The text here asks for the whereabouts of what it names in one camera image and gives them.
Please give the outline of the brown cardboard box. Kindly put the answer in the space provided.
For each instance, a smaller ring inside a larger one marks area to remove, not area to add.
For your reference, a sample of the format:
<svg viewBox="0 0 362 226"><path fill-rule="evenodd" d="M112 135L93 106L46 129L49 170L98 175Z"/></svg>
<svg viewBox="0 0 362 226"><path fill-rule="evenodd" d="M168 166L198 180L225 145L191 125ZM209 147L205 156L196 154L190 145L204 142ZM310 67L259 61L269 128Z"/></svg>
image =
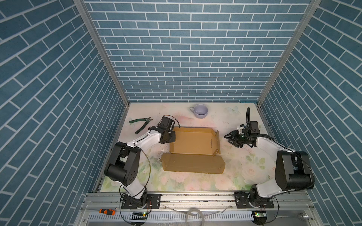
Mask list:
<svg viewBox="0 0 362 226"><path fill-rule="evenodd" d="M162 154L164 171L223 174L219 131L212 128L181 127L174 129L175 141Z"/></svg>

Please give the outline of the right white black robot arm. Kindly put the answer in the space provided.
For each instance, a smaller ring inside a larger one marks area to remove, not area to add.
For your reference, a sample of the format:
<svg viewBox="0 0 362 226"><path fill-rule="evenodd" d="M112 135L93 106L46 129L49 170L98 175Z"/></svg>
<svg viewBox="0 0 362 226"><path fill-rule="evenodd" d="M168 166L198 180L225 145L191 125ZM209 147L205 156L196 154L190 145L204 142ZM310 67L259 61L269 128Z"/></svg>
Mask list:
<svg viewBox="0 0 362 226"><path fill-rule="evenodd" d="M224 136L237 148L242 148L244 145L257 147L276 160L274 178L254 184L248 196L239 200L239 203L247 201L244 206L272 208L274 196L314 188L315 176L308 153L285 147L271 136L260 133L257 126L257 121L248 121Z"/></svg>

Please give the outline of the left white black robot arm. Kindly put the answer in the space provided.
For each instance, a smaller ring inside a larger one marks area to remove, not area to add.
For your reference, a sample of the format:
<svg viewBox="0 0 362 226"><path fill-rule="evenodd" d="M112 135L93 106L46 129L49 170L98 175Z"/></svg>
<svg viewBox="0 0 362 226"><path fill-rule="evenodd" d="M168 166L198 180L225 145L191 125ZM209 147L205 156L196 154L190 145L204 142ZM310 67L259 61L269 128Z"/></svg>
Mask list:
<svg viewBox="0 0 362 226"><path fill-rule="evenodd" d="M162 116L156 126L148 128L146 134L139 138L123 143L117 142L105 165L104 174L112 181L118 182L126 191L123 199L134 204L136 208L142 208L149 203L147 188L137 179L140 155L153 145L172 143L176 140L174 129L178 120L171 115Z"/></svg>

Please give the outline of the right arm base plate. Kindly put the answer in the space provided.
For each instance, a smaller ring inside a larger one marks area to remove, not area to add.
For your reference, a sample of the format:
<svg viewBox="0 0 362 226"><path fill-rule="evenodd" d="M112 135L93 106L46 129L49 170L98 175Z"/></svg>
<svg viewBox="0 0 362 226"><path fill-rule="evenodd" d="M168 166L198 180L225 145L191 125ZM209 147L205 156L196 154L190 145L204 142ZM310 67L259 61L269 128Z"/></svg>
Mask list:
<svg viewBox="0 0 362 226"><path fill-rule="evenodd" d="M245 192L235 192L233 196L238 209L274 208L274 203L271 198L261 198Z"/></svg>

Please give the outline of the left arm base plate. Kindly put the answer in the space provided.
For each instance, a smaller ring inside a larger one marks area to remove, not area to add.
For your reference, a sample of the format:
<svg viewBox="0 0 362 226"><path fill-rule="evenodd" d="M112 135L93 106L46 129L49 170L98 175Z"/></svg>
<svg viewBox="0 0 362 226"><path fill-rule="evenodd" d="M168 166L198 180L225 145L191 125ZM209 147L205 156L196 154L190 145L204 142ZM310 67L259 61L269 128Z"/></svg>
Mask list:
<svg viewBox="0 0 362 226"><path fill-rule="evenodd" d="M161 194L146 194L144 193L140 199L132 198L127 193L122 194L121 209L159 209L161 202Z"/></svg>

